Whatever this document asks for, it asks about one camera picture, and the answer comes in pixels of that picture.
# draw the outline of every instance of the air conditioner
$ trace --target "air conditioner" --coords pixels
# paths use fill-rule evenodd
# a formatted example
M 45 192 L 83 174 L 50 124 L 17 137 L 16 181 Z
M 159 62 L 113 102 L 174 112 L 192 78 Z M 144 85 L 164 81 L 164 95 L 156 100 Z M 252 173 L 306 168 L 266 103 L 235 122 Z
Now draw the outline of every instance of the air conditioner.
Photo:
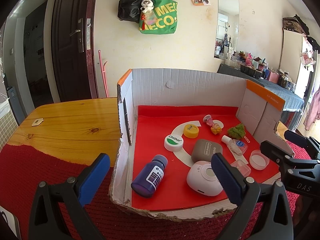
M 221 14 L 221 13 L 218 13 L 218 20 L 226 23 L 226 22 L 228 22 L 228 16 Z

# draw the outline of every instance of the door handle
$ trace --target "door handle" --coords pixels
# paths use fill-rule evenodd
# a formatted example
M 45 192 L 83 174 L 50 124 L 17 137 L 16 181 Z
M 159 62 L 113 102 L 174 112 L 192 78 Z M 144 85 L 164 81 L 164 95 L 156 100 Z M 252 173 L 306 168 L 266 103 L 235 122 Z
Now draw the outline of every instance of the door handle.
M 75 30 L 74 32 L 72 32 L 72 33 L 70 33 L 70 37 L 73 35 L 73 34 L 76 34 L 76 33 L 78 33 L 78 32 L 80 32 L 81 30 Z

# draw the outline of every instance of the clear plastic bottle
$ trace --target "clear plastic bottle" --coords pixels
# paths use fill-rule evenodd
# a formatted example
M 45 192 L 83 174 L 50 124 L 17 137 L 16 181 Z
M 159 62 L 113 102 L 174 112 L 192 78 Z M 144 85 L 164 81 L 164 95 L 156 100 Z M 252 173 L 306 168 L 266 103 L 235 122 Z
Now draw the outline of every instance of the clear plastic bottle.
M 238 156 L 243 155 L 248 148 L 248 146 L 244 142 L 236 139 L 231 139 L 226 135 L 222 136 L 221 141 L 228 146 L 230 152 Z
M 168 160 L 163 155 L 154 156 L 131 183 L 131 188 L 142 197 L 152 197 L 164 176 L 167 164 Z

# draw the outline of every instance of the red knitted fabric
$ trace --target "red knitted fabric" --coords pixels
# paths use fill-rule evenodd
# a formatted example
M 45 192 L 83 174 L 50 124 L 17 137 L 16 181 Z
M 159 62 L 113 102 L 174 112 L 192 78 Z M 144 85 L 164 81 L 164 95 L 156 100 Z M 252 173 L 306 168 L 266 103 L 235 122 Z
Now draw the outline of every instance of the red knitted fabric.
M 289 144 L 297 157 L 308 156 L 303 149 Z M 0 206 L 17 216 L 22 240 L 28 239 L 29 215 L 38 183 L 42 180 L 49 184 L 64 182 L 70 176 L 77 176 L 84 167 L 85 165 L 68 163 L 46 155 L 30 146 L 6 145 L 2 149 L 0 153 Z M 112 169 L 108 172 L 91 204 L 85 207 L 92 221 L 107 240 L 214 239 L 232 216 L 230 213 L 215 219 L 177 223 L 124 213 L 112 204 L 108 197 L 111 173 Z M 289 193 L 288 197 L 293 210 L 297 195 Z M 64 205 L 60 206 L 73 238 L 80 239 Z M 260 207 L 261 205 L 258 204 L 242 239 L 250 235 Z

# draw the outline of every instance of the purple bottle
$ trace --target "purple bottle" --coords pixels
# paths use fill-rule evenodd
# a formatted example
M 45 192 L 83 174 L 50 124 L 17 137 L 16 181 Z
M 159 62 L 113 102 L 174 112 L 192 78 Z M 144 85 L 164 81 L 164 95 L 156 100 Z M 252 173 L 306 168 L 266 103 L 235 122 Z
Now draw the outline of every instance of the purple bottle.
M 131 188 L 142 197 L 152 197 L 164 176 L 167 164 L 168 160 L 163 155 L 154 156 L 131 183 Z

